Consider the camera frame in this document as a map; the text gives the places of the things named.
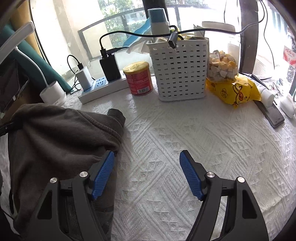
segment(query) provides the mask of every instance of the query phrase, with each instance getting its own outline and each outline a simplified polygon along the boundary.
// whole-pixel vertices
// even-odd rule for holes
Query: gold can lid
[[[139,61],[132,64],[129,64],[128,66],[123,68],[123,72],[127,75],[129,74],[137,74],[144,69],[149,68],[149,63],[145,61]]]

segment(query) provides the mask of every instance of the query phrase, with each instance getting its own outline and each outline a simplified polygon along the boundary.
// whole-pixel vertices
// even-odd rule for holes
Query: yellow snack bag
[[[239,74],[234,83],[213,83],[207,79],[206,87],[227,104],[235,108],[251,100],[261,101],[257,86],[246,76]]]

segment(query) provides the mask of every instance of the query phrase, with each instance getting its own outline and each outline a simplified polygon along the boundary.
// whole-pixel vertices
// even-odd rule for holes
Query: teal cushion
[[[7,24],[0,33],[0,46],[4,44],[5,41],[13,34],[14,30],[12,29],[11,25]],[[18,48],[39,66],[48,84],[57,81],[66,93],[70,92],[70,85],[68,85],[68,83],[48,63],[46,63],[42,57],[40,57],[40,55],[31,47],[31,45],[29,45],[24,40],[18,45]],[[40,92],[46,87],[42,75],[29,60],[16,51],[12,51],[8,57],[17,60],[21,67],[23,67],[26,71],[29,79]]]

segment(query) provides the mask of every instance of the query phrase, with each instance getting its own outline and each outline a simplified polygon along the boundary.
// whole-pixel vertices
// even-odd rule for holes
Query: white desk lamp
[[[0,47],[0,64],[13,50],[20,53],[22,56],[28,59],[42,75],[42,78],[46,84],[46,88],[40,93],[40,97],[42,98],[43,102],[46,104],[60,106],[64,104],[67,99],[66,93],[63,91],[60,84],[57,81],[54,81],[48,85],[39,66],[32,59],[21,52],[17,47],[25,38],[32,34],[34,30],[35,27],[33,22],[30,21],[19,28],[12,36],[10,36],[9,39]]]

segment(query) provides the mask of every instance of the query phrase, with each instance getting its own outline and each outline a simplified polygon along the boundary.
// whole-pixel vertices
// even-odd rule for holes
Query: white plastic basket
[[[209,39],[179,40],[176,49],[172,49],[168,42],[147,45],[160,100],[175,101],[205,96]]]

